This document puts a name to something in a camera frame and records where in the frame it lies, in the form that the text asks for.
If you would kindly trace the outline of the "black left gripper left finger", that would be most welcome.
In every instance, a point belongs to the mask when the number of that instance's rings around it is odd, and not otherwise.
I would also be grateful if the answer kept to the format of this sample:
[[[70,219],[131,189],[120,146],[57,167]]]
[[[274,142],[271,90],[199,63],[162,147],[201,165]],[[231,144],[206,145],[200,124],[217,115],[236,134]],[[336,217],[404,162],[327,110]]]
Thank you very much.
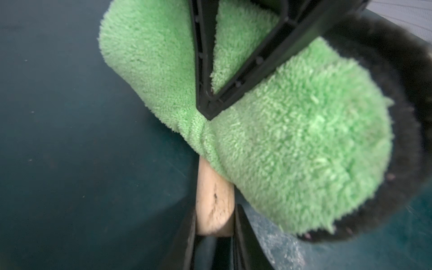
[[[195,260],[196,210],[192,207],[180,224],[159,270],[193,270]]]

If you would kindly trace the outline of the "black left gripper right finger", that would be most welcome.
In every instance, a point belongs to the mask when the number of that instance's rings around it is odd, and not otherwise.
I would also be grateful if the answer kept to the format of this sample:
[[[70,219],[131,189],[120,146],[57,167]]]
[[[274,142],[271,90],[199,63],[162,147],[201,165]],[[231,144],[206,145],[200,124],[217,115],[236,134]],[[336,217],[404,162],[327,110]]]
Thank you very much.
[[[234,270],[274,270],[242,205],[236,205],[234,218]]]

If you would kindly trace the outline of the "small sickle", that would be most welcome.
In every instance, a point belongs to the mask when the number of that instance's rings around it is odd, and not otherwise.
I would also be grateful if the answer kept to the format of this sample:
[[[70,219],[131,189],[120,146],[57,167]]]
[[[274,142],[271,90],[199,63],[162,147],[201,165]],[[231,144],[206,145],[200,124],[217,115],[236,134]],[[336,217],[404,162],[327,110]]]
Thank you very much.
[[[199,159],[196,187],[196,234],[234,235],[234,185],[219,175],[203,157]]]

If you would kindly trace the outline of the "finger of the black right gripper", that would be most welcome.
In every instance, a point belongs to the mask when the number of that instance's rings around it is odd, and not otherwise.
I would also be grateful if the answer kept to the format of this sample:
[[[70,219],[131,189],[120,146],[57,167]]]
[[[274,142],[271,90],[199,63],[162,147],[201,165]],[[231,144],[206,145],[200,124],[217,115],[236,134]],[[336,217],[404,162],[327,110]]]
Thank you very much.
[[[196,108],[208,120],[231,107],[284,62],[345,16],[363,11],[368,1],[258,1],[279,21],[217,93],[211,73],[219,1],[189,1],[195,46]]]

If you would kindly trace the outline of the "green and black rag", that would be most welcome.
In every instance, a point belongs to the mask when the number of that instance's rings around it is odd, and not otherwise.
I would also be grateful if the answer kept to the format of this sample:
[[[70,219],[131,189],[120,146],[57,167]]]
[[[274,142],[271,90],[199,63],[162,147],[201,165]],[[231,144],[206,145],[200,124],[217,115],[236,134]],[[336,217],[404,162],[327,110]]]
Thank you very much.
[[[186,1],[113,1],[99,46],[162,123],[301,239],[373,229],[432,174],[432,61],[393,24],[349,16],[213,120],[195,105]]]

